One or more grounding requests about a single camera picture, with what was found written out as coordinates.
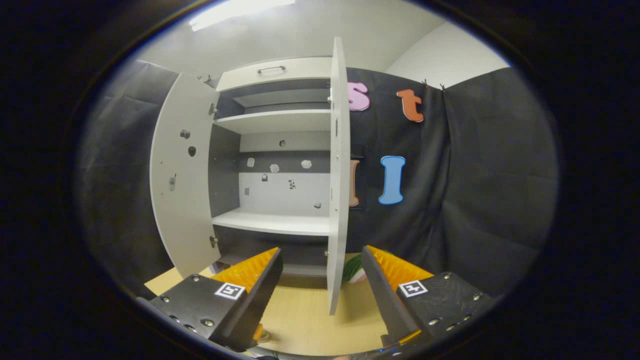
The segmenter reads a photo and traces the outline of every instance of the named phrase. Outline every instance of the drawer handle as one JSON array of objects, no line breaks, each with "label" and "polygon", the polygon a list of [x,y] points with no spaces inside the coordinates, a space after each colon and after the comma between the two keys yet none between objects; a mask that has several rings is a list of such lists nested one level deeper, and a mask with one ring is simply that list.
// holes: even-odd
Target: drawer handle
[{"label": "drawer handle", "polygon": [[263,70],[269,70],[269,69],[282,69],[283,71],[285,70],[283,65],[274,66],[274,67],[266,67],[264,69],[258,69],[258,74],[262,74]]}]

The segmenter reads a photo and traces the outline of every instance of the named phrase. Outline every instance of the open cabinet door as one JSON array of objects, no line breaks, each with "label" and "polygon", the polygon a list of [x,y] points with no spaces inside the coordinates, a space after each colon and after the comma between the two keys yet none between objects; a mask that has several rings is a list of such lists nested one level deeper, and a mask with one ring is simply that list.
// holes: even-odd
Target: open cabinet door
[{"label": "open cabinet door", "polygon": [[342,39],[336,37],[333,41],[331,64],[331,207],[329,208],[329,254],[326,267],[329,315],[335,314],[342,283],[349,220],[350,159],[351,135],[349,131],[347,68],[342,52]]},{"label": "open cabinet door", "polygon": [[209,108],[217,98],[213,88],[180,74],[164,101],[151,144],[149,182],[156,224],[182,278],[220,258],[209,240],[214,233],[207,172],[213,123]]}]

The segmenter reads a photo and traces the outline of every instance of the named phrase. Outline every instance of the ceiling light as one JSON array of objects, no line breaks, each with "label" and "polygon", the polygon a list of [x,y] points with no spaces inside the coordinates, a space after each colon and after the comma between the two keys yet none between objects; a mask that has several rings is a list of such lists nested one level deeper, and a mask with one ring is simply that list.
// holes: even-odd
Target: ceiling light
[{"label": "ceiling light", "polygon": [[198,31],[232,17],[259,12],[275,6],[290,5],[295,2],[296,0],[227,0],[200,13],[189,21],[189,25],[193,31]]}]

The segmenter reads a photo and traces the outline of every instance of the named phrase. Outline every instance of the foam letter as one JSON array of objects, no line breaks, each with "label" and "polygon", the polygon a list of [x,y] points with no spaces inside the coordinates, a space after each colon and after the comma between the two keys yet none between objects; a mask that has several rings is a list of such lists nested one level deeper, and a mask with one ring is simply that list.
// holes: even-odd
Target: foam letter
[{"label": "foam letter", "polygon": [[364,93],[369,91],[363,83],[347,83],[349,92],[349,110],[362,111],[369,107],[369,97]]},{"label": "foam letter", "polygon": [[360,203],[360,199],[356,196],[356,166],[360,160],[351,160],[351,189],[349,190],[349,207],[356,206]]},{"label": "foam letter", "polygon": [[415,96],[413,90],[406,89],[402,91],[398,91],[396,93],[399,97],[402,98],[402,109],[404,115],[411,121],[414,122],[422,122],[424,120],[424,116],[416,110],[416,104],[422,104],[422,99]]},{"label": "foam letter", "polygon": [[385,189],[378,202],[383,205],[397,204],[403,199],[400,194],[400,178],[406,161],[402,156],[385,156],[380,159],[380,163],[385,167]]}]

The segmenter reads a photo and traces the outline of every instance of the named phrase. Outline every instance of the cabinet shelf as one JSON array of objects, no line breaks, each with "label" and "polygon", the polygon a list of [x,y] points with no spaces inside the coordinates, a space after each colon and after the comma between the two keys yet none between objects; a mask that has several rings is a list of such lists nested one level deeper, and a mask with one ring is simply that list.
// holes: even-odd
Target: cabinet shelf
[{"label": "cabinet shelf", "polygon": [[213,225],[263,233],[292,235],[329,235],[329,217],[273,215],[237,208],[211,219]]},{"label": "cabinet shelf", "polygon": [[240,135],[281,131],[331,131],[330,110],[282,110],[223,117],[215,124]]}]

